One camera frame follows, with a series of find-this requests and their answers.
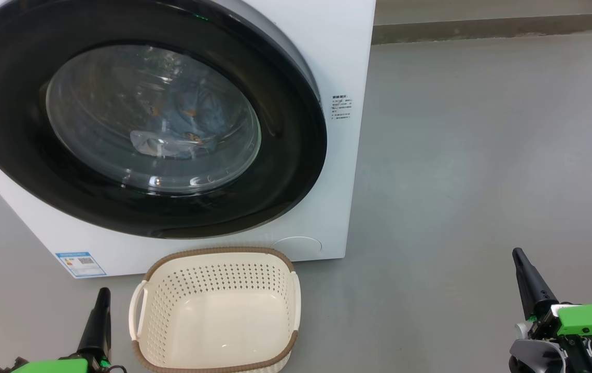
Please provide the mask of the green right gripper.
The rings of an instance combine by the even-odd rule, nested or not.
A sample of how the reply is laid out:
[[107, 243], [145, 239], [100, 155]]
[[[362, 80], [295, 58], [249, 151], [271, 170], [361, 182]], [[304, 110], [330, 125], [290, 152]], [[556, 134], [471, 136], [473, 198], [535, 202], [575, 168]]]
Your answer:
[[592, 353], [592, 303], [559, 303], [522, 248], [514, 248], [512, 258], [526, 319], [515, 324], [518, 340], [543, 340], [560, 346], [580, 340]]

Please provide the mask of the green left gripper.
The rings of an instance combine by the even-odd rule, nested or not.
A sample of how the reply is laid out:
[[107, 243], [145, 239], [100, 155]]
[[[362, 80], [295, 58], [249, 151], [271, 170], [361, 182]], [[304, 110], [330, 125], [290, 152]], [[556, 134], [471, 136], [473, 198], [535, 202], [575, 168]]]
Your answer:
[[[94, 358], [108, 358], [111, 348], [111, 291], [101, 288], [95, 300], [87, 325], [83, 330], [77, 352], [89, 354]], [[57, 360], [28, 361], [17, 357], [12, 366], [0, 372], [125, 372], [121, 365], [111, 365], [106, 359], [97, 361], [86, 356], [69, 356]]]

